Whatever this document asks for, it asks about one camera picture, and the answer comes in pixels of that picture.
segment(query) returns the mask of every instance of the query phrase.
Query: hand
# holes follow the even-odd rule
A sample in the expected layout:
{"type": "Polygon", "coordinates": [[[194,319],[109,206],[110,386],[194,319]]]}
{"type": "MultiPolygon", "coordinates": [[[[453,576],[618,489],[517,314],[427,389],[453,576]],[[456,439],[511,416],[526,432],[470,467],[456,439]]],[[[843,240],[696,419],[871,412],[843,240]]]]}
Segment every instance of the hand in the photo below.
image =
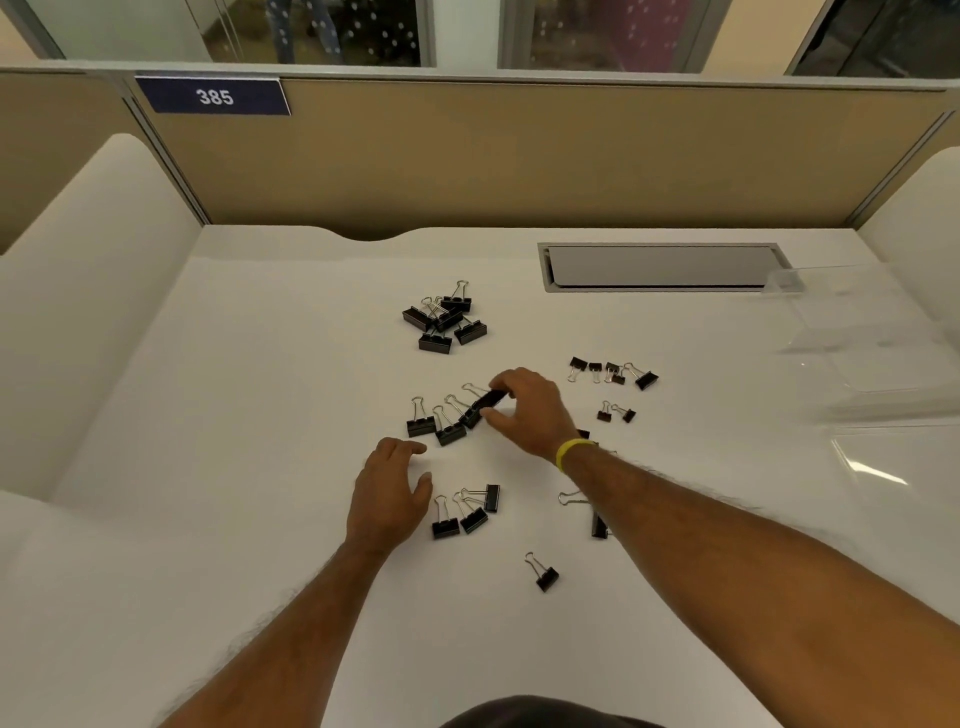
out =
{"type": "Polygon", "coordinates": [[[407,468],[426,445],[383,438],[370,453],[353,485],[347,515],[347,543],[389,556],[410,538],[430,505],[433,475],[424,473],[410,492],[407,468]]]}
{"type": "Polygon", "coordinates": [[[560,445],[580,437],[560,399],[560,390],[549,379],[520,367],[498,374],[490,386],[506,390],[516,399],[516,413],[507,417],[487,408],[480,410],[480,414],[493,429],[521,449],[552,463],[560,445]]]}

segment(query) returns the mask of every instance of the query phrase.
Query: beige fabric panel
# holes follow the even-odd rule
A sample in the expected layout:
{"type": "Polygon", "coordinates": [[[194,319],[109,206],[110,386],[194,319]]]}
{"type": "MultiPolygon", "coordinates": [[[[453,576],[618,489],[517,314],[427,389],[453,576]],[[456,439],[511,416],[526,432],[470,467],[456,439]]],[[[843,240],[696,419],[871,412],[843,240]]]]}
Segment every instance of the beige fabric panel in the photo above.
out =
{"type": "Polygon", "coordinates": [[[0,72],[0,253],[115,133],[145,141],[107,81],[0,72]]]}
{"type": "Polygon", "coordinates": [[[960,113],[954,113],[950,119],[937,130],[937,133],[928,139],[920,151],[903,165],[903,168],[900,169],[897,175],[890,180],[889,184],[883,188],[883,191],[857,215],[856,220],[853,221],[853,226],[859,228],[867,222],[867,220],[880,209],[880,206],[893,197],[894,192],[900,189],[903,184],[913,176],[914,172],[924,166],[924,163],[928,159],[949,147],[960,147],[960,113]]]}
{"type": "Polygon", "coordinates": [[[289,118],[150,111],[214,223],[354,237],[426,226],[841,226],[945,103],[939,91],[284,87],[289,118]]]}

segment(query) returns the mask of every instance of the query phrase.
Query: right hand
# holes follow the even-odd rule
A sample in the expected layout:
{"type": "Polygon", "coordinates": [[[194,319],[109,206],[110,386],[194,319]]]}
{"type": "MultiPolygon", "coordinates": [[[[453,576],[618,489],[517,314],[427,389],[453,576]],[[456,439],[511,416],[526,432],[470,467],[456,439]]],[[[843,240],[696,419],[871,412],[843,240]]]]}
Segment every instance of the right hand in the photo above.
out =
{"type": "Polygon", "coordinates": [[[498,374],[490,386],[516,399],[516,413],[508,417],[488,407],[480,414],[521,449],[552,463],[563,443],[580,437],[560,399],[560,389],[549,379],[520,367],[498,374]]]}

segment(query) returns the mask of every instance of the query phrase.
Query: blue sign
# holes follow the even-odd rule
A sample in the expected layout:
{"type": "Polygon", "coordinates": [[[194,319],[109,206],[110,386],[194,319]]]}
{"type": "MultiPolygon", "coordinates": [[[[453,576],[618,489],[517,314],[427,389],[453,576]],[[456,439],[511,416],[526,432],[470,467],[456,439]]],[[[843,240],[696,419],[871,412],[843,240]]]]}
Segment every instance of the blue sign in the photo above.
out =
{"type": "Polygon", "coordinates": [[[137,76],[157,113],[234,113],[289,116],[278,78],[137,76]]]}

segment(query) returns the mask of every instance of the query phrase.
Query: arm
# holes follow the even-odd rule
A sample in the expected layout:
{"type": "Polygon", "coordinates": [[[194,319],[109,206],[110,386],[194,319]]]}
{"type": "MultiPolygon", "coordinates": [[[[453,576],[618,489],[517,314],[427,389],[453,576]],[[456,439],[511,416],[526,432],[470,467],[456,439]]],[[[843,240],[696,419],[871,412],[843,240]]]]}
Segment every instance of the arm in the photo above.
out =
{"type": "MultiPolygon", "coordinates": [[[[525,369],[487,421],[554,462],[578,437],[556,384],[525,369]]],[[[564,471],[674,613],[788,728],[956,725],[960,627],[838,551],[592,445],[564,471]]]]}
{"type": "Polygon", "coordinates": [[[316,728],[367,592],[390,553],[423,519],[433,483],[411,494],[421,443],[380,441],[357,477],[347,538],[324,569],[161,728],[316,728]]]}

